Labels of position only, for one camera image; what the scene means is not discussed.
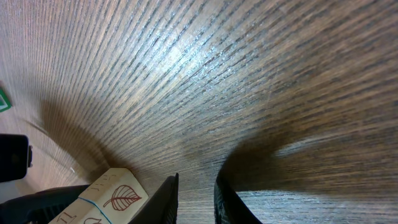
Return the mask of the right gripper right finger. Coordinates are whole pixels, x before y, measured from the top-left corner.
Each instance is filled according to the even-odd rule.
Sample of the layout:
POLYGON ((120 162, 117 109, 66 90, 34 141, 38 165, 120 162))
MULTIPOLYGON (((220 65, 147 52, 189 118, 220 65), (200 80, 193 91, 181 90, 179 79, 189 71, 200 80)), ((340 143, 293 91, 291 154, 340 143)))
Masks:
POLYGON ((220 173, 214 186, 214 209, 216 224, 262 224, 220 173))

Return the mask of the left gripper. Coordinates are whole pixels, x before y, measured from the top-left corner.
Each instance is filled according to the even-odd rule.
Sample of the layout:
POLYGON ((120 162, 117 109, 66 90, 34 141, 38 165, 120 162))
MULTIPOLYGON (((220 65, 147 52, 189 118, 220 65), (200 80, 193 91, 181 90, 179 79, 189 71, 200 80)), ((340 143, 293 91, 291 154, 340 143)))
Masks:
POLYGON ((57 187, 1 204, 1 224, 48 223, 73 203, 88 185, 57 187))

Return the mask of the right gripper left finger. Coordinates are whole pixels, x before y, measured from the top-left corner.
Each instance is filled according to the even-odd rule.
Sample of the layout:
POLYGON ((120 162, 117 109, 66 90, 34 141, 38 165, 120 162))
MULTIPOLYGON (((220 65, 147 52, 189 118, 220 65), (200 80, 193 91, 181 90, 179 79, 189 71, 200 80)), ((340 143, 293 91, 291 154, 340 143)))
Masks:
POLYGON ((169 176, 129 224, 176 224, 179 176, 169 176))

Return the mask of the red letter I block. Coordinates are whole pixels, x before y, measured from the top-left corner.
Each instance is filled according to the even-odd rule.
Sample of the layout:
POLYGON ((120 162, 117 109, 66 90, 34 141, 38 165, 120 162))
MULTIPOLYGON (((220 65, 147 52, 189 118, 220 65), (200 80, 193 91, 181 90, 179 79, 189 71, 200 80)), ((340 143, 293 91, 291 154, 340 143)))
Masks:
POLYGON ((92 203, 78 198, 49 224, 109 224, 109 221, 92 203))

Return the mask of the red letter A block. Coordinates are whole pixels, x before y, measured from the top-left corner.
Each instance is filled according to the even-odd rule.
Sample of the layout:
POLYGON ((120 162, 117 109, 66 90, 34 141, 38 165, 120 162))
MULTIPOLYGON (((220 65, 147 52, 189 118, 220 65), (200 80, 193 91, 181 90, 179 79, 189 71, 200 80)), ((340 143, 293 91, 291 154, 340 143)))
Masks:
POLYGON ((110 223, 129 223, 149 199, 127 168, 110 168, 79 195, 100 210, 110 223))

